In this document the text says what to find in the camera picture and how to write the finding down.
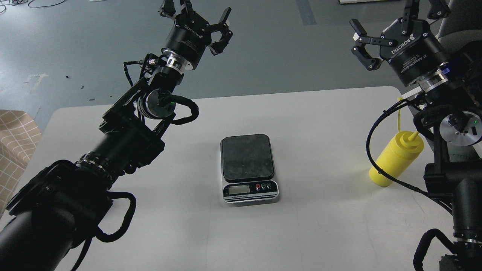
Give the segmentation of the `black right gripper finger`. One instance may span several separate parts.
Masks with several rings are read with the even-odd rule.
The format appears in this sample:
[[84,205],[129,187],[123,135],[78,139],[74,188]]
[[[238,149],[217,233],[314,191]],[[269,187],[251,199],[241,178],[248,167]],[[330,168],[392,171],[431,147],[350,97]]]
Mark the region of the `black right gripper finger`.
[[[419,0],[407,0],[401,18],[401,32],[411,32],[415,20],[419,15]],[[429,20],[446,18],[450,14],[450,8],[444,0],[430,0],[430,9],[427,14]]]
[[369,45],[392,47],[394,46],[394,40],[368,36],[365,28],[361,25],[361,23],[357,19],[351,19],[349,23],[351,24],[352,28],[355,31],[355,35],[354,35],[355,45],[353,46],[351,52],[353,53],[353,55],[357,57],[360,63],[362,63],[362,65],[368,71],[379,69],[383,60],[377,57],[372,57],[366,51],[366,45],[369,44]]

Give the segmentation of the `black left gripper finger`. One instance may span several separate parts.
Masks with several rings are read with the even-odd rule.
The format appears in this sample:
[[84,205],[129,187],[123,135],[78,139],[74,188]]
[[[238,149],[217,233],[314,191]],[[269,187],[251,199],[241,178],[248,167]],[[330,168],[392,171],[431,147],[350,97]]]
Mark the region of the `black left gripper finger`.
[[228,21],[231,11],[231,7],[227,7],[227,9],[224,10],[219,22],[209,26],[211,33],[219,32],[221,34],[219,41],[214,41],[209,45],[210,52],[213,56],[221,54],[233,36],[233,32],[229,29]]
[[173,0],[163,0],[159,7],[159,15],[165,18],[175,18],[176,9]]

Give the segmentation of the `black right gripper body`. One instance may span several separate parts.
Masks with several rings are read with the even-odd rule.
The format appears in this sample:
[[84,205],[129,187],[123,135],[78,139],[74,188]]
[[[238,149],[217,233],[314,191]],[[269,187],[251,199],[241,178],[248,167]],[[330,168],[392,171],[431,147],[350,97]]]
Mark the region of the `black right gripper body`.
[[403,36],[402,23],[395,20],[382,32],[394,46],[381,46],[380,57],[389,63],[402,84],[410,86],[418,77],[434,71],[450,56],[441,46],[425,20],[413,20],[412,29]]

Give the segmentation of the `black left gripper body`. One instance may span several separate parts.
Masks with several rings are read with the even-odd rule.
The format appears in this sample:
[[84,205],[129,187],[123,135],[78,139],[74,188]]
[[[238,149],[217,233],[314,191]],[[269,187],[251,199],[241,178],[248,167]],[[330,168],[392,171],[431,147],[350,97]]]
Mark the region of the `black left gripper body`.
[[190,70],[197,68],[206,47],[211,43],[209,23],[197,12],[182,11],[176,15],[162,54],[175,52],[184,57]]

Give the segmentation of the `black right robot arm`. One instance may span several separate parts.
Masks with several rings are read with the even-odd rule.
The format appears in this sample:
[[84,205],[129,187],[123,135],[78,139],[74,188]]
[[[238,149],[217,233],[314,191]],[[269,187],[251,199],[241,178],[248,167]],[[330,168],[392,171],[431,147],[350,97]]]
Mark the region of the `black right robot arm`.
[[[454,241],[439,229],[425,232],[413,258],[416,271],[434,238],[449,251],[441,271],[481,270],[481,1],[431,0],[427,19],[419,1],[408,0],[403,15],[371,37],[357,19],[352,53],[371,71],[386,61],[415,94],[385,110],[366,141],[380,186],[395,182],[444,208],[453,218]],[[370,152],[373,132],[405,106],[416,110],[415,132],[398,132],[376,161]]]

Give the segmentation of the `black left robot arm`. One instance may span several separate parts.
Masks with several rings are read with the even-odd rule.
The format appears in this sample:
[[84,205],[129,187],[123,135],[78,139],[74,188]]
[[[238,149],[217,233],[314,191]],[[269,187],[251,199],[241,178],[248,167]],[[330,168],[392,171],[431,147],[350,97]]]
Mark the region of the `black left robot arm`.
[[174,95],[184,72],[198,67],[207,48],[221,54],[233,35],[224,10],[210,24],[189,0],[164,0],[159,14],[173,20],[160,55],[124,62],[140,66],[130,89],[103,115],[102,141],[76,162],[59,160],[44,168],[12,197],[6,209],[12,220],[1,231],[2,271],[53,271],[69,250],[82,246],[72,270],[79,268],[93,239],[115,242],[128,230],[136,197],[112,192],[115,181],[149,165],[165,148],[162,136],[170,125],[199,116],[198,105]]

